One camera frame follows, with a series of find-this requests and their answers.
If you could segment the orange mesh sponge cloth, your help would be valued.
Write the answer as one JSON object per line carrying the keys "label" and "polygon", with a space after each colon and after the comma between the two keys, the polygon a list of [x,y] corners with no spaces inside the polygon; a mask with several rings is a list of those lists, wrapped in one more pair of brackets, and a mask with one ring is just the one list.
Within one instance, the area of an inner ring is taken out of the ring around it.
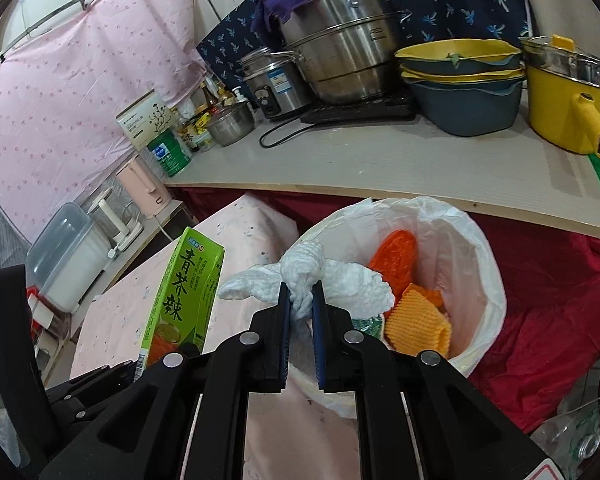
{"label": "orange mesh sponge cloth", "polygon": [[432,350],[447,358],[452,323],[440,292],[409,284],[386,317],[384,336],[399,353],[417,356]]}

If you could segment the green tea carton box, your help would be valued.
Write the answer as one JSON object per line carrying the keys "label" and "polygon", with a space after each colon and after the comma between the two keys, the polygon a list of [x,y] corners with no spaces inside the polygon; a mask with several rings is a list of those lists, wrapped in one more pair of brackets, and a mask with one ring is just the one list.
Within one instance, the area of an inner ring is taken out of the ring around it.
{"label": "green tea carton box", "polygon": [[140,341],[135,376],[176,350],[204,350],[224,248],[187,228],[163,272]]}

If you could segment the white paper towel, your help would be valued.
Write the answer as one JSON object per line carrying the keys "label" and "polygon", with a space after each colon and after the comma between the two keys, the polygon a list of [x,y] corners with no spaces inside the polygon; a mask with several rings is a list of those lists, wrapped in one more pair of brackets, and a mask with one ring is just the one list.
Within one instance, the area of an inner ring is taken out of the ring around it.
{"label": "white paper towel", "polygon": [[382,276],[358,263],[326,258],[317,240],[301,242],[289,248],[279,262],[252,266],[225,280],[218,289],[223,300],[249,297],[275,304],[279,289],[286,286],[291,301],[291,317],[306,320],[311,316],[313,287],[321,284],[325,301],[347,310],[351,318],[377,318],[394,305],[390,285]]}

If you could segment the white trash bin with liner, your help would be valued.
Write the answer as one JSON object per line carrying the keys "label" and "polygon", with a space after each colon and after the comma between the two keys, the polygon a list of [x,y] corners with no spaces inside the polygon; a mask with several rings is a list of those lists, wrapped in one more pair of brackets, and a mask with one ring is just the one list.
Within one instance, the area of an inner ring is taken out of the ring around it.
{"label": "white trash bin with liner", "polygon": [[366,264],[397,230],[416,238],[416,283],[442,292],[452,323],[449,362],[468,377],[498,338],[507,301],[491,246],[466,212],[428,196],[368,198],[335,211],[298,241],[317,240],[329,259]]}

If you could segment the pink patterned tablecloth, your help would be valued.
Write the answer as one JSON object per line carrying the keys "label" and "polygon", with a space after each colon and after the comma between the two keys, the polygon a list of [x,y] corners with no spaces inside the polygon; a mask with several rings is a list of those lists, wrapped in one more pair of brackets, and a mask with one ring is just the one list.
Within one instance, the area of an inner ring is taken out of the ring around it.
{"label": "pink patterned tablecloth", "polygon": [[[255,264],[278,261],[299,236],[294,221],[251,195],[234,200],[195,229],[223,247],[222,281]],[[91,303],[76,344],[72,376],[137,359],[175,248],[175,243],[167,244]],[[323,408],[293,379],[274,393],[246,391],[248,364],[266,349],[261,341],[245,344],[240,338],[264,307],[253,298],[214,300],[204,341],[204,352],[211,356],[209,382],[201,396],[191,393],[186,398],[196,408],[195,422],[212,420],[212,394],[226,401],[228,390],[245,391],[242,478],[360,478],[358,428],[353,420]]]}

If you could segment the dark red cabinet curtain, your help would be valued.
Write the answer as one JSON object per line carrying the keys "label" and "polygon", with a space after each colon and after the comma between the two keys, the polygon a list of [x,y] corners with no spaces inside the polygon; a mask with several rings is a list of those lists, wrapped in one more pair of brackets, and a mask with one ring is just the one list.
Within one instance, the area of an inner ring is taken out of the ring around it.
{"label": "dark red cabinet curtain", "polygon": [[487,214],[472,218],[500,269],[507,313],[470,380],[531,432],[600,357],[600,240]]}

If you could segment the orange plastic bag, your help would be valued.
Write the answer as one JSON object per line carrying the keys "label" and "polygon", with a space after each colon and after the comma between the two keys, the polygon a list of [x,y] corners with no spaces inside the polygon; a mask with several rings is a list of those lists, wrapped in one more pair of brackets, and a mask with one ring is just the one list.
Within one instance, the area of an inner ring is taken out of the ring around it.
{"label": "orange plastic bag", "polygon": [[397,230],[381,243],[367,267],[379,273],[399,300],[415,279],[418,251],[411,232]]}

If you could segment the green tin can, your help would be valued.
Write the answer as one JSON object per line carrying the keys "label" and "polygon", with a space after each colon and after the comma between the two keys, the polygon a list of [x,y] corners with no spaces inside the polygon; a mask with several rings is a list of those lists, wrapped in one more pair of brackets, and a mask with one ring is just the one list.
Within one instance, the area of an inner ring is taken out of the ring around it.
{"label": "green tin can", "polygon": [[147,148],[169,178],[179,174],[190,163],[189,154],[170,129],[158,134]]}

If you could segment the small steel pot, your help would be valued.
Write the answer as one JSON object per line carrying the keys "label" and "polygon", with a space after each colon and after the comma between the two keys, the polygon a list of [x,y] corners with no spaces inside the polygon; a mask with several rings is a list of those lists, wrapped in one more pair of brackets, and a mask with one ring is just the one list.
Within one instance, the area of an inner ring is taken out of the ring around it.
{"label": "small steel pot", "polygon": [[230,146],[254,129],[254,118],[246,102],[223,107],[207,122],[206,129],[215,143]]}

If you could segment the white cardboard box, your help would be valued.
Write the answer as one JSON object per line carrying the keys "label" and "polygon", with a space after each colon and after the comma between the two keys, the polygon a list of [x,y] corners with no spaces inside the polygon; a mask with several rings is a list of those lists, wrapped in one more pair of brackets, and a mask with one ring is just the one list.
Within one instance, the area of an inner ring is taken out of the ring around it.
{"label": "white cardboard box", "polygon": [[138,152],[174,124],[174,114],[156,90],[150,90],[122,112],[116,121]]}

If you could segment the black induction cooktop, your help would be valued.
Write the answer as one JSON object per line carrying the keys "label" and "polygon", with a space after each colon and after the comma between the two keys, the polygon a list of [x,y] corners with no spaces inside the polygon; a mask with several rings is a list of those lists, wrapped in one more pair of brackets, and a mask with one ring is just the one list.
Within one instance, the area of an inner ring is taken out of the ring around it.
{"label": "black induction cooktop", "polygon": [[300,116],[307,125],[344,125],[357,122],[408,122],[416,117],[419,105],[412,96],[390,96],[334,105],[321,105]]}

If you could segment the stacked blue yellow basins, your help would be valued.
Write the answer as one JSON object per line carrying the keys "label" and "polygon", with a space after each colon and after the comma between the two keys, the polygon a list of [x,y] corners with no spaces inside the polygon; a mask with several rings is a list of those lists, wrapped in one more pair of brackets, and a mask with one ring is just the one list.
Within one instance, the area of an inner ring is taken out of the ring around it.
{"label": "stacked blue yellow basins", "polygon": [[526,69],[508,42],[439,40],[397,50],[396,59],[422,114],[444,132],[473,138],[515,122]]}

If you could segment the steel rice cooker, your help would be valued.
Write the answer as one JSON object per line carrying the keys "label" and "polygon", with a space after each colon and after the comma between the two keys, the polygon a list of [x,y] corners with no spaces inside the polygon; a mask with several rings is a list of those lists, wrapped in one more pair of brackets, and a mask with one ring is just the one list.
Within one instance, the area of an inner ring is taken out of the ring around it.
{"label": "steel rice cooker", "polygon": [[253,50],[239,60],[247,85],[263,115],[271,120],[296,114],[312,103],[312,93],[292,51]]}

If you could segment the large steel steamer pot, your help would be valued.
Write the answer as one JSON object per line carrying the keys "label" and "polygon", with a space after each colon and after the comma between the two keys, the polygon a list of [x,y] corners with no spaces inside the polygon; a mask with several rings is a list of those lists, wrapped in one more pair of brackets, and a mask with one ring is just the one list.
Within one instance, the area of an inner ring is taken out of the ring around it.
{"label": "large steel steamer pot", "polygon": [[389,0],[309,0],[280,24],[300,73],[324,102],[364,101],[385,93],[407,12]]}

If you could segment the navy floral cloth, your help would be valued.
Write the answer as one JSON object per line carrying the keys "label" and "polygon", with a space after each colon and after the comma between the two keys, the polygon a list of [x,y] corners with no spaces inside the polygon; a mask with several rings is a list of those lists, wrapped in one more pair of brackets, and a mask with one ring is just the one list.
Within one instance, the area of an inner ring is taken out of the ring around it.
{"label": "navy floral cloth", "polygon": [[[528,0],[389,0],[393,10],[410,14],[404,44],[451,39],[501,39],[518,46],[530,36],[532,12]],[[251,30],[254,1],[245,0],[201,41],[198,52],[228,88],[242,84],[239,60],[253,50],[280,50],[286,41],[277,18],[262,38]]]}

